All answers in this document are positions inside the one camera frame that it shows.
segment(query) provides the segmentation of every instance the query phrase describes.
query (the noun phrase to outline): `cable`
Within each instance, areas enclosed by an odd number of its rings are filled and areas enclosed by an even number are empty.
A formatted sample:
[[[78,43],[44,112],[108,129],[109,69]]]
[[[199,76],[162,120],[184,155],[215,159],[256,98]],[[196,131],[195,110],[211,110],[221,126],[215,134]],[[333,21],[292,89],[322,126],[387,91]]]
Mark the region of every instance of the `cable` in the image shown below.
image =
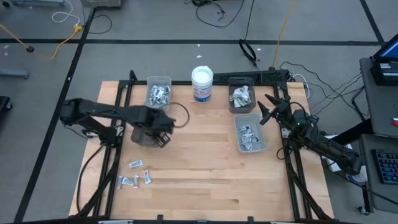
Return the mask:
[[[285,19],[284,25],[282,26],[282,30],[280,30],[278,42],[276,43],[276,49],[275,49],[275,55],[274,55],[274,61],[273,61],[273,63],[272,63],[272,67],[275,67],[276,57],[277,57],[277,55],[278,55],[278,50],[279,50],[280,39],[282,38],[282,34],[284,33],[284,30],[285,30],[287,21],[289,20],[289,17],[290,17],[290,15],[292,14],[294,2],[295,2],[295,0],[292,0],[292,3],[291,3],[291,5],[290,5],[290,9],[289,9],[289,13],[287,14],[287,17],[286,17],[286,19]]]
[[[326,82],[324,82],[324,81],[319,77],[319,75],[318,75],[316,72],[312,72],[312,71],[308,70],[308,69],[307,69],[304,65],[302,65],[302,64],[294,64],[294,63],[290,63],[290,62],[288,62],[288,61],[284,61],[284,62],[279,66],[279,68],[282,69],[282,66],[283,66],[285,63],[287,63],[287,64],[289,64],[289,65],[300,66],[300,67],[304,68],[304,70],[306,70],[307,72],[309,72],[309,73],[311,73],[311,74],[314,74],[320,82],[322,82],[323,84],[325,84],[326,86],[328,86],[331,90],[333,90],[333,92],[336,92],[329,84],[327,84]]]
[[[81,177],[88,165],[88,163],[100,152],[100,150],[103,148],[104,146],[100,146],[99,149],[97,149],[93,155],[90,156],[90,158],[88,158],[88,160],[85,162],[85,164],[83,165],[83,168],[81,168],[80,171],[80,175],[79,175],[79,180],[78,180],[78,184],[77,184],[77,193],[76,193],[76,208],[77,211],[80,212],[80,185],[81,185]]]
[[[67,12],[56,12],[56,13],[52,14],[51,19],[52,19],[54,22],[56,22],[56,23],[61,23],[61,22],[65,22],[65,21],[68,19],[68,17],[72,16],[72,17],[78,19],[77,23],[75,24],[76,26],[78,26],[78,25],[80,24],[80,18],[77,17],[77,16],[75,16],[75,15],[72,15],[73,6],[72,6],[72,4],[71,4],[68,0],[65,0],[65,1],[70,5],[70,12],[69,12],[69,13],[67,13]],[[57,15],[57,14],[64,14],[64,15],[67,15],[67,16],[66,16],[64,19],[60,20],[60,21],[56,21],[56,20],[54,19],[54,16]]]
[[[33,47],[31,47],[31,46],[29,46],[29,45],[26,45],[26,44],[23,43],[20,39],[18,39],[17,36],[15,36],[11,31],[9,31],[9,30],[8,30],[5,26],[3,26],[2,24],[0,24],[0,28],[4,29],[4,31],[6,31],[11,37],[13,37],[16,41],[18,41],[18,43],[22,44],[22,45],[26,48],[26,50],[28,50],[28,49],[30,49],[30,48],[33,49]]]
[[[284,160],[284,159],[285,159],[284,157],[283,157],[283,158],[279,157],[279,152],[280,152],[282,149],[283,149],[283,147],[280,148],[280,149],[278,149],[278,151],[276,152],[276,158],[278,158],[279,160]],[[291,150],[289,151],[289,155],[288,155],[288,156],[290,156],[292,152],[293,152],[293,149],[291,149]]]
[[[250,25],[250,19],[251,19],[251,13],[253,11],[253,5],[254,5],[254,0],[251,1],[251,7],[250,7],[250,14],[249,14],[249,20],[248,20],[248,26],[246,27],[246,35],[244,36],[243,40],[246,40],[248,37],[248,32],[249,32],[249,25]]]
[[[84,26],[86,26],[86,15],[85,15],[85,8],[84,8],[83,4],[81,4],[81,11],[83,12],[83,27],[84,27]],[[89,34],[105,34],[105,33],[109,32],[109,31],[112,29],[112,25],[113,25],[112,20],[111,20],[111,18],[109,18],[109,16],[107,16],[107,15],[98,15],[98,16],[95,16],[95,17],[93,18],[93,20],[96,19],[96,18],[98,18],[98,17],[101,17],[101,16],[104,16],[104,17],[106,17],[106,18],[109,20],[109,22],[111,23],[111,25],[109,26],[109,28],[108,28],[106,31],[103,31],[103,32],[90,32],[90,31],[89,31],[89,32],[88,32]]]
[[[325,166],[323,169],[326,169],[326,168],[330,167],[331,165],[333,165],[333,164],[335,164],[335,163],[336,163],[336,162],[332,162],[331,164]]]
[[[29,53],[34,52],[34,48],[32,46],[26,45],[25,43],[23,43],[21,40],[19,40],[11,31],[9,31],[6,27],[4,27],[2,24],[0,24],[0,28],[4,29],[8,34],[10,34],[14,39],[16,39],[20,44],[22,44],[25,48],[26,51],[28,51]],[[81,26],[74,26],[74,32],[73,34],[66,40],[64,40],[63,42],[59,43],[57,48],[55,49],[54,54],[52,55],[52,57],[49,58],[49,60],[54,59],[57,54],[58,54],[58,49],[61,47],[62,44],[68,42],[70,39],[72,39],[79,31],[83,30],[83,27]],[[42,58],[42,59],[48,59],[46,56],[43,56],[42,54],[39,54],[37,52],[35,52],[35,54]]]
[[[89,32],[88,32],[89,34],[105,34],[105,33],[109,32],[109,31],[112,29],[113,23],[112,23],[111,18],[109,18],[109,16],[107,16],[107,15],[98,15],[98,16],[94,17],[93,19],[96,19],[96,18],[101,17],[101,16],[104,16],[104,17],[106,17],[106,18],[109,20],[109,22],[111,23],[111,24],[109,25],[109,28],[108,28],[106,31],[102,31],[102,32],[90,32],[90,31],[89,31]]]
[[[344,90],[341,91],[340,94],[343,93],[348,87],[350,87],[351,85],[353,85],[353,84],[354,84],[356,81],[358,81],[360,78],[362,78],[362,77],[357,78],[353,83],[351,83],[351,84],[349,84],[348,86],[346,86],[346,88],[344,88]],[[323,109],[325,109],[326,107],[328,107],[332,102],[334,102],[335,99],[337,99],[337,98],[332,99],[326,106],[324,106],[320,111],[318,111],[318,112],[315,114],[315,116],[318,115],[319,113],[321,113],[321,111],[322,111]]]
[[[52,57],[50,57],[50,60],[53,60],[57,54],[58,54],[58,49],[61,47],[62,44],[68,42],[70,39],[72,39],[79,31],[81,31],[83,28],[81,26],[75,26],[75,31],[73,32],[73,34],[66,40],[64,40],[63,42],[61,42],[60,44],[58,44],[57,48],[55,49],[54,54],[52,55]]]
[[[77,131],[75,131],[73,128],[70,128],[70,127],[68,127],[68,126],[66,126],[66,125],[64,125],[63,127],[66,128],[66,129],[69,129],[69,130],[73,131],[77,136],[79,136],[79,137],[81,137],[81,138],[83,138],[83,139],[88,139],[86,136],[84,136],[84,135],[82,135],[82,134],[79,134],[79,133],[78,133]]]
[[[301,74],[295,74],[295,75],[293,75],[293,78],[294,78],[294,77],[297,77],[297,76],[300,76],[300,77],[302,77],[302,78],[303,78],[303,80],[304,80],[304,83],[305,83],[305,85],[307,86],[307,90],[308,90],[307,99],[308,99],[308,98],[310,98],[310,96],[311,96],[311,93],[310,93],[310,87],[308,86],[308,83],[307,83],[306,79],[305,79],[305,78],[304,78],[304,76],[303,76],[303,75],[301,75]]]
[[[285,63],[287,63],[287,64],[289,64],[289,65],[293,65],[293,66],[300,66],[300,67],[302,67],[304,70],[306,70],[307,72],[309,72],[309,73],[311,73],[311,74],[314,74],[314,75],[317,77],[317,79],[318,79],[321,83],[325,84],[326,86],[328,86],[328,87],[333,91],[332,94],[333,94],[333,93],[337,93],[337,94],[338,94],[337,97],[341,97],[341,99],[344,101],[344,103],[345,103],[347,106],[349,106],[351,109],[355,110],[355,109],[342,97],[342,95],[339,94],[339,93],[337,92],[337,90],[339,90],[339,89],[340,89],[341,87],[343,87],[345,84],[349,83],[349,82],[350,82],[351,80],[353,80],[354,78],[360,76],[361,73],[359,73],[358,75],[354,76],[350,81],[348,81],[348,82],[342,84],[342,85],[339,86],[337,89],[333,89],[329,84],[327,84],[326,82],[324,82],[324,81],[319,77],[319,75],[318,75],[316,72],[312,72],[312,71],[308,70],[308,69],[307,69],[304,65],[302,65],[302,64],[294,64],[294,63],[291,63],[291,62],[288,62],[288,61],[284,61],[284,62],[279,66],[279,69],[282,69],[282,66],[283,66]],[[311,85],[318,86],[319,88],[321,88],[323,94],[324,94],[327,98],[329,98],[329,99],[334,99],[334,97],[332,97],[332,98],[329,97],[329,96],[332,95],[332,94],[326,95],[325,90],[324,90],[321,86],[316,85],[316,84],[312,84],[312,83],[309,83],[309,82],[307,82],[307,83],[308,83],[308,84],[311,84]]]
[[[367,191],[367,192],[369,192],[369,193],[371,193],[371,194],[373,194],[373,195],[375,195],[375,196],[377,196],[377,197],[379,197],[379,198],[381,198],[381,199],[384,199],[384,200],[386,200],[386,201],[388,201],[388,202],[390,202],[390,203],[393,203],[394,205],[398,205],[398,202],[393,201],[393,200],[391,200],[391,199],[389,199],[389,198],[387,198],[387,197],[385,197],[385,196],[383,196],[383,195],[380,195],[380,194],[378,194],[378,193],[375,193],[375,192],[373,192],[372,190],[369,190],[369,189],[367,189],[366,187],[363,187],[362,185],[359,185],[359,184],[357,184],[357,183],[355,183],[355,182],[352,182],[352,181],[348,180],[346,177],[343,177],[342,175],[336,174],[336,173],[334,173],[334,172],[332,172],[331,170],[328,170],[328,169],[325,169],[325,170],[328,171],[328,172],[331,172],[332,174],[335,174],[336,176],[338,176],[338,177],[340,177],[340,178],[342,178],[342,179],[345,179],[346,181],[348,181],[348,182],[354,184],[354,185],[357,186],[357,187],[361,187],[363,190],[365,190],[365,191]]]
[[[198,15],[198,11],[199,11],[199,8],[200,8],[200,7],[205,6],[205,5],[214,4],[214,5],[216,5],[216,6],[218,7],[218,9],[220,9],[221,13],[222,13],[223,16],[224,16],[226,13],[225,13],[225,11],[223,10],[223,8],[222,8],[219,4],[214,3],[212,0],[197,0],[197,1],[190,1],[190,2],[184,1],[185,4],[188,4],[188,3],[191,3],[191,2],[197,7],[196,15],[197,15],[197,18],[199,19],[200,22],[202,22],[202,23],[204,23],[204,24],[207,24],[207,25],[210,25],[210,26],[213,26],[213,27],[224,28],[224,27],[228,27],[228,26],[235,20],[235,18],[238,16],[238,14],[241,12],[241,9],[242,9],[242,7],[243,7],[244,0],[242,0],[242,4],[241,4],[241,6],[239,7],[238,12],[237,12],[237,13],[235,14],[235,16],[232,18],[231,22],[229,22],[228,24],[226,24],[226,25],[224,25],[224,26],[219,26],[219,25],[211,24],[211,23],[209,23],[209,22],[205,22],[203,19],[200,19],[199,15]]]
[[[355,108],[353,108],[353,107],[343,98],[343,96],[349,95],[350,93],[354,93],[354,92],[356,92],[356,91],[358,91],[358,90],[361,90],[361,88],[358,88],[358,89],[349,91],[349,92],[347,92],[347,93],[341,94],[340,96],[329,97],[329,95],[326,95],[326,93],[325,93],[324,89],[322,88],[322,86],[317,85],[317,84],[313,84],[313,83],[308,83],[308,84],[310,84],[310,85],[315,85],[315,86],[321,88],[321,90],[322,90],[322,92],[323,92],[323,94],[324,94],[324,96],[325,96],[325,98],[324,98],[322,101],[326,100],[327,98],[328,98],[328,99],[335,99],[335,98],[341,97],[341,99],[346,103],[347,106],[349,106],[351,109],[355,110]]]
[[[190,120],[190,115],[189,115],[188,109],[186,107],[184,107],[184,105],[182,105],[181,103],[177,103],[177,102],[171,102],[171,103],[169,103],[169,105],[180,105],[187,112],[187,115],[188,115],[187,121],[185,123],[183,123],[182,125],[180,125],[180,126],[174,126],[175,128],[183,128],[183,127],[185,127],[188,124],[189,120]]]
[[[354,80],[355,78],[358,78],[358,76],[360,76],[360,74],[354,76],[354,77],[353,77],[352,79],[350,79],[348,82],[343,83],[341,86],[339,86],[337,89],[335,89],[335,91],[339,90],[341,87],[343,87],[345,84],[351,82],[351,81]],[[329,98],[329,96],[331,96],[332,94],[334,94],[334,93],[330,93],[330,94],[327,95],[327,96],[326,96],[326,94],[325,94],[325,98],[324,98],[323,100],[319,101],[318,103],[316,103],[315,105],[313,105],[313,106],[310,108],[310,110],[314,109],[314,107],[316,107],[318,104],[320,104],[321,102],[323,102],[324,100],[326,100],[327,98]],[[342,97],[341,94],[339,94],[339,93],[337,93],[337,94],[338,94],[338,95],[337,95],[336,98]]]

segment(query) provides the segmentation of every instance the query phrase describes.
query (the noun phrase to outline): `gray floor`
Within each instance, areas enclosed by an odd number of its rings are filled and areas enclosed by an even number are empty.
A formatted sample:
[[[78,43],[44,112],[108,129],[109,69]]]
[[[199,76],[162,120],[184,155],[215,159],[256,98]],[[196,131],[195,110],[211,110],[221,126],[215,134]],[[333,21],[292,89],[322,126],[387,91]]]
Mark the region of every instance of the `gray floor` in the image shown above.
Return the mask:
[[[82,18],[78,0],[71,1],[74,14]],[[220,1],[233,16],[240,0]],[[395,0],[367,0],[369,8],[385,40],[398,32],[398,20],[393,9]],[[122,8],[101,10],[113,21],[113,28],[89,39],[239,39],[243,38],[248,21],[250,3],[245,1],[236,20],[227,28],[204,25],[195,17],[195,7],[183,0],[130,0]],[[259,1],[254,4],[248,39],[276,40],[290,0]],[[64,39],[71,34],[76,23],[69,18],[61,24],[51,21],[56,11],[69,11],[57,6],[34,5],[0,7],[0,23],[23,39]],[[200,15],[217,18],[215,9],[206,6]],[[108,27],[106,19],[96,19],[91,31]],[[0,38],[9,38],[0,32]],[[366,18],[359,0],[301,0],[297,1],[286,27],[283,40],[357,40],[376,41],[376,36]],[[51,55],[55,44],[32,44],[38,52]],[[13,110],[0,129],[0,222],[12,222],[24,193],[31,170],[39,153],[47,126],[53,114],[62,85],[75,53],[76,44],[65,44],[55,60],[47,61],[28,54],[21,45],[0,44],[0,66],[24,68],[31,73],[28,80],[0,78],[0,95],[7,95],[14,103]],[[274,45],[254,45],[261,70],[272,63]],[[372,55],[378,47],[337,47],[282,45],[277,66],[287,60],[302,63],[317,72],[322,80],[337,88],[359,73],[361,57]],[[112,45],[85,44],[68,98],[82,97],[96,100],[101,82],[127,79],[133,69],[139,79],[150,75],[167,75],[175,80],[189,80],[193,68],[208,65],[215,73],[254,70],[237,45],[165,44],[165,45]],[[302,74],[308,82],[321,85],[314,75],[300,67],[284,65],[293,74]],[[359,80],[347,91],[362,86]],[[310,86],[310,106],[323,99],[318,87]],[[350,101],[352,95],[346,96]],[[317,105],[317,113],[328,101]],[[365,95],[358,97],[362,111],[367,111]],[[340,133],[360,122],[358,115],[341,99],[335,100],[320,114],[319,127],[328,133]],[[42,172],[25,221],[66,217],[72,201],[78,170],[85,148],[85,140],[57,125]],[[398,215],[375,211],[368,217],[359,214],[356,207],[363,204],[362,193],[355,186],[326,174],[335,217],[342,221],[358,223],[394,223]]]

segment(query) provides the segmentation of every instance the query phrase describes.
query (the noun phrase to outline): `white container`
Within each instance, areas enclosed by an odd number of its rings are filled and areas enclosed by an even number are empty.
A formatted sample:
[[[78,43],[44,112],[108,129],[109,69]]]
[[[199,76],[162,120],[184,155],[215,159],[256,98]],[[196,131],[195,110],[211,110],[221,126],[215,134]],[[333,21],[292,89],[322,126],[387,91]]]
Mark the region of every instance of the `white container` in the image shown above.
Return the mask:
[[[193,97],[199,103],[206,103],[211,98],[213,72],[207,66],[197,66],[192,71]]]

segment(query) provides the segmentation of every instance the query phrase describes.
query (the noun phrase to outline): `wooden tabletop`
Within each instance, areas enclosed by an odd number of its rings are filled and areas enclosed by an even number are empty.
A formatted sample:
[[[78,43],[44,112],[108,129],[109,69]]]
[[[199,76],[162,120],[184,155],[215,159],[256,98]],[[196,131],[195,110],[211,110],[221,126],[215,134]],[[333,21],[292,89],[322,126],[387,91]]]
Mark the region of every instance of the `wooden tabletop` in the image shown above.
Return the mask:
[[[117,86],[118,82],[103,82],[98,102],[113,105]],[[133,86],[130,105],[144,103],[146,88],[146,85]],[[302,83],[288,83],[288,88],[291,101],[299,102],[309,111]],[[274,107],[264,96],[273,95],[272,87],[256,86],[255,92],[257,100],[268,108]],[[285,162],[276,157],[282,141],[274,119],[263,126],[268,148],[254,154],[240,154],[234,130],[235,114],[228,111],[227,86],[213,86],[211,100],[205,104],[194,101],[192,86],[173,86],[170,98],[187,107],[190,122],[175,129],[171,141],[162,149],[133,143],[132,127],[127,125],[118,175],[133,178],[138,174],[139,188],[123,185],[115,190],[111,218],[154,220],[162,214],[165,220],[245,221],[248,216],[255,221],[294,220]],[[252,113],[260,113],[259,107]],[[177,119],[177,125],[187,118],[177,105],[171,106],[168,114]],[[110,125],[109,119],[98,120]],[[98,147],[97,139],[88,141],[82,165]],[[88,164],[83,175],[81,207],[98,186],[103,155],[104,150]],[[301,157],[308,191],[325,213],[333,217],[320,157],[306,149],[301,150]],[[131,169],[129,163],[138,159],[144,165]],[[151,184],[144,183],[146,169]],[[302,196],[296,191],[300,215],[305,217]],[[107,193],[106,189],[100,214],[104,213]],[[75,200],[76,194],[71,215],[76,213]]]

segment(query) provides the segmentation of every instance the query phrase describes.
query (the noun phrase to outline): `plastic container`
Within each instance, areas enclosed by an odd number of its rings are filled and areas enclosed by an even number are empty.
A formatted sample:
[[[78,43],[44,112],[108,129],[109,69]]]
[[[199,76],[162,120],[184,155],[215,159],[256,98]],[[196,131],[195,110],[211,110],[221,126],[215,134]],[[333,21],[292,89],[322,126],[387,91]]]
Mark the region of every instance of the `plastic container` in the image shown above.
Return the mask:
[[[252,78],[249,77],[231,77],[228,80],[228,101],[229,96],[231,96],[235,89],[240,88],[244,85],[249,87],[249,96],[251,103],[246,106],[242,106],[240,108],[236,108],[234,105],[234,101],[229,102],[229,112],[231,113],[250,113],[253,108],[256,107],[256,95],[254,94],[254,81]]]
[[[167,94],[169,96],[169,102],[171,102],[171,96],[172,96],[172,79],[170,77],[148,77],[147,78],[147,95],[145,98],[145,103],[144,105],[150,107],[150,108],[161,108],[164,106],[162,103],[154,103],[153,105],[150,104],[149,98],[150,98],[150,92],[152,91],[152,87],[154,85],[157,85],[159,87],[163,87],[166,89],[167,86],[170,87],[170,93]]]
[[[197,66],[192,71],[193,97],[199,103],[206,103],[211,98],[213,71],[207,66]]]
[[[267,149],[267,143],[264,139],[264,133],[262,132],[262,126],[260,125],[260,115],[257,113],[251,114],[239,114],[235,116],[235,133],[236,133],[236,142],[238,144],[238,151],[241,154],[261,152]],[[252,143],[252,149],[247,151],[245,147],[242,145],[242,134],[238,131],[238,128],[242,125],[249,125],[251,131],[255,136],[259,138],[259,142]]]

